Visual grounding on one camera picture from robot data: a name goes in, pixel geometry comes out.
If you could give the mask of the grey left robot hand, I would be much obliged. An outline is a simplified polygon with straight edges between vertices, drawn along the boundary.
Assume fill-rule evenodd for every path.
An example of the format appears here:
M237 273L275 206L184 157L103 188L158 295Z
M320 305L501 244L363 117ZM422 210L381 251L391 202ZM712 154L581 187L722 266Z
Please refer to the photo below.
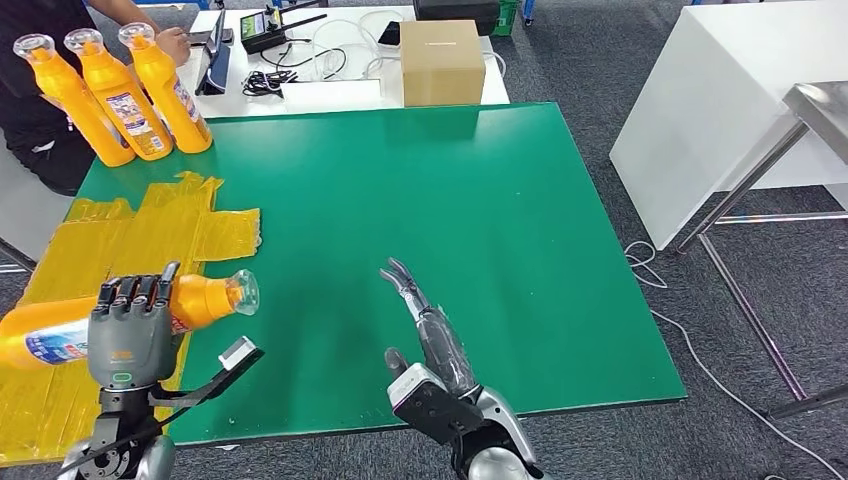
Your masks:
M115 277L101 285L88 322L88 370L104 389L146 388L176 367L170 301L178 261L160 274Z

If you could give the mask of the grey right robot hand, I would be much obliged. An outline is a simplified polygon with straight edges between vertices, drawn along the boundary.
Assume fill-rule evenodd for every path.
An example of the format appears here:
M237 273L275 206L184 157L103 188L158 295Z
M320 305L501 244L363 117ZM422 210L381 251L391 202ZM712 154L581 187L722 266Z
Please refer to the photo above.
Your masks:
M407 267L394 257L380 276L391 283L414 321L426 367L437 375L446 390L461 399L476 397L481 389L462 342L440 306L423 294Z

